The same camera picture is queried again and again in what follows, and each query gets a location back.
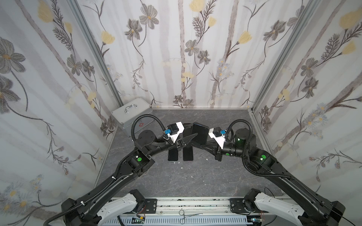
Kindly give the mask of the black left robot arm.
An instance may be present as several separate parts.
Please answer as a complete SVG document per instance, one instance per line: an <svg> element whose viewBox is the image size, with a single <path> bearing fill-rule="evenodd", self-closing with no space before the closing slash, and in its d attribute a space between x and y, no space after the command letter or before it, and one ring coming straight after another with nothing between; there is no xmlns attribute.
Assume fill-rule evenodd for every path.
<svg viewBox="0 0 362 226"><path fill-rule="evenodd" d="M135 136L135 126L143 118L154 119L162 129L162 136L156 137L150 130L143 131L139 137ZM105 217L101 216L101 209L118 191L127 184L144 174L154 163L152 156L163 151L175 149L180 151L197 136L190 134L183 138L182 123L172 124L166 128L160 119L151 114L138 116L131 127L131 137L135 148L126 155L117 165L113 175L108 177L99 186L77 200L68 199L62 203L62 212L45 220L44 225L63 218L67 226L97 226Z"/></svg>

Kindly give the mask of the phone with black screen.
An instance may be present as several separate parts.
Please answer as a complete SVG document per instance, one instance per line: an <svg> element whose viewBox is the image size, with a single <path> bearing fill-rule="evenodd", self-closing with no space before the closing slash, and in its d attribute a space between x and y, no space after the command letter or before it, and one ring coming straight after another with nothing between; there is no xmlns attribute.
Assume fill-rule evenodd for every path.
<svg viewBox="0 0 362 226"><path fill-rule="evenodd" d="M177 149L171 149L168 151L168 161L176 162L178 161L179 152Z"/></svg>

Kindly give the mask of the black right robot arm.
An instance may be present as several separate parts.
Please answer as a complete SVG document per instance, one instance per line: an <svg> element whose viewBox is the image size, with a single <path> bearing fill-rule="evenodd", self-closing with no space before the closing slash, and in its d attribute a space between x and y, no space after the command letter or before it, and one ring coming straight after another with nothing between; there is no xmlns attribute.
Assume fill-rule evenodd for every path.
<svg viewBox="0 0 362 226"><path fill-rule="evenodd" d="M191 131L196 134L193 146L208 151L218 161L224 155L241 158L249 173L274 183L301 208L288 207L258 189L251 189L241 204L231 204L232 212L269 212L298 226L337 226L343 218L346 208L342 203L331 202L318 195L287 171L274 156L256 147L253 128L248 121L237 119L226 130L219 127L210 129L195 122Z"/></svg>

